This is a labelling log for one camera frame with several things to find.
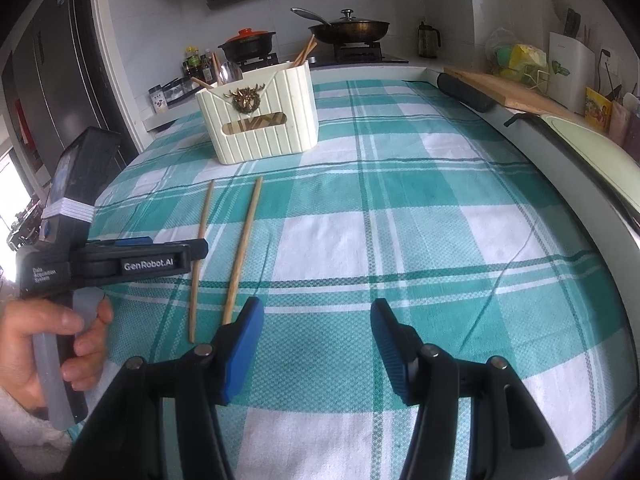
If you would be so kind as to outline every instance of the wooden cutting board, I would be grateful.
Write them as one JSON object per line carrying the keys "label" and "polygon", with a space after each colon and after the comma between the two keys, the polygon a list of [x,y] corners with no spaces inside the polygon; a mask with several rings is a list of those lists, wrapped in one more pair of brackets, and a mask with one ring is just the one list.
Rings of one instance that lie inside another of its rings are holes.
{"label": "wooden cutting board", "polygon": [[580,116],[515,81],[491,74],[467,72],[450,66],[446,66],[444,72],[488,95],[505,108],[514,108],[538,115],[550,114],[574,123],[580,122]]}

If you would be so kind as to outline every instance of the chopsticks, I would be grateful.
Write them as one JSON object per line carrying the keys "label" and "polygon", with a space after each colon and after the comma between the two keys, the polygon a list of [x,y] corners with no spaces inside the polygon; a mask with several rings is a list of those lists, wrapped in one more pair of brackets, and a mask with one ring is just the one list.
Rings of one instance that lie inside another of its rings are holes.
{"label": "chopsticks", "polygon": [[233,314],[234,306],[236,306],[236,296],[238,295],[240,274],[242,274],[242,264],[244,264],[244,255],[246,254],[246,248],[249,245],[249,238],[251,237],[251,227],[254,224],[255,209],[258,205],[261,188],[262,177],[259,176],[255,180],[254,193],[251,195],[251,202],[249,202],[249,209],[246,212],[246,218],[244,219],[244,226],[242,228],[240,242],[238,243],[238,250],[236,251],[236,260],[234,261],[234,266],[231,270],[229,288],[226,292],[225,309],[222,313],[223,325],[231,323],[231,315]]}
{"label": "chopsticks", "polygon": [[[213,76],[216,79],[216,83],[220,84],[220,60],[218,59],[218,54],[215,52],[211,53],[211,62],[213,63]],[[203,88],[207,88],[209,90],[215,88],[213,85],[205,83],[202,79],[198,79],[197,77],[191,76],[191,80]]]}
{"label": "chopsticks", "polygon": [[213,61],[213,77],[216,79],[216,83],[220,84],[220,60],[218,59],[218,54],[212,52],[211,60]]}
{"label": "chopsticks", "polygon": [[308,56],[315,47],[318,46],[318,42],[316,41],[316,37],[312,34],[309,41],[306,42],[306,46],[300,51],[300,54],[296,56],[296,59],[293,62],[293,66],[300,66],[304,64],[306,61],[306,56]]}
{"label": "chopsticks", "polygon": [[211,90],[213,88],[212,85],[210,85],[209,83],[205,83],[202,79],[198,79],[197,77],[191,76],[191,80],[194,83],[198,83],[203,88],[208,88],[209,90]]}
{"label": "chopsticks", "polygon": [[[211,204],[211,196],[216,181],[212,180],[207,188],[207,194],[202,205],[202,213],[200,214],[200,227],[198,229],[198,238],[204,238],[207,230],[207,219],[209,218],[209,205]],[[198,312],[198,287],[200,286],[200,266],[202,260],[196,260],[193,263],[191,271],[191,298],[189,302],[189,343],[196,342],[196,314]]]}

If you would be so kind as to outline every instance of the pan lid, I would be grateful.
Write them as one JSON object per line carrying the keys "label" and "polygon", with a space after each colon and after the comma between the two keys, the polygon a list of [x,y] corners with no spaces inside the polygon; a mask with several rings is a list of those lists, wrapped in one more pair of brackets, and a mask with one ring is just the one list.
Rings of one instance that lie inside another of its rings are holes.
{"label": "pan lid", "polygon": [[339,23],[372,23],[372,22],[386,23],[386,22],[379,22],[378,20],[366,20],[365,18],[356,18],[355,16],[352,16],[353,9],[343,9],[340,12],[343,13],[344,16],[338,20],[335,20],[334,22],[331,22],[332,25],[338,25]]}
{"label": "pan lid", "polygon": [[244,40],[244,38],[248,38],[249,36],[259,36],[260,34],[268,34],[266,30],[252,30],[250,28],[241,28],[238,30],[238,35],[232,38],[229,38],[225,41],[225,43],[229,43],[230,41],[235,40]]}

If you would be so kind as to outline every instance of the orange pot lid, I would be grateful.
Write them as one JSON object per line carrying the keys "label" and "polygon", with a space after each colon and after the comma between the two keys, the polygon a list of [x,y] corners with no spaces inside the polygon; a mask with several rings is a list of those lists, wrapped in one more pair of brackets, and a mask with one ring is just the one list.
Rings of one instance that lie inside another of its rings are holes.
{"label": "orange pot lid", "polygon": [[250,28],[243,28],[238,30],[238,35],[226,40],[226,43],[235,40],[242,40],[243,38],[248,38],[249,36],[258,36],[258,34],[268,34],[266,30],[251,30]]}

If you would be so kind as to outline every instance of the black refrigerator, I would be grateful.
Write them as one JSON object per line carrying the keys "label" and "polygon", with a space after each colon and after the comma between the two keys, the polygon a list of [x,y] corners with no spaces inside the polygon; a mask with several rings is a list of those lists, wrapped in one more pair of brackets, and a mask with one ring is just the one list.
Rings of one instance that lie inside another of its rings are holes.
{"label": "black refrigerator", "polygon": [[[122,136],[109,181],[138,154],[104,70],[91,0],[44,0],[10,63],[13,70],[2,72],[4,87],[12,88],[20,99],[24,120],[50,176],[63,150],[88,126]],[[11,76],[13,81],[4,81]],[[19,126],[14,102],[7,100],[15,128]]]}

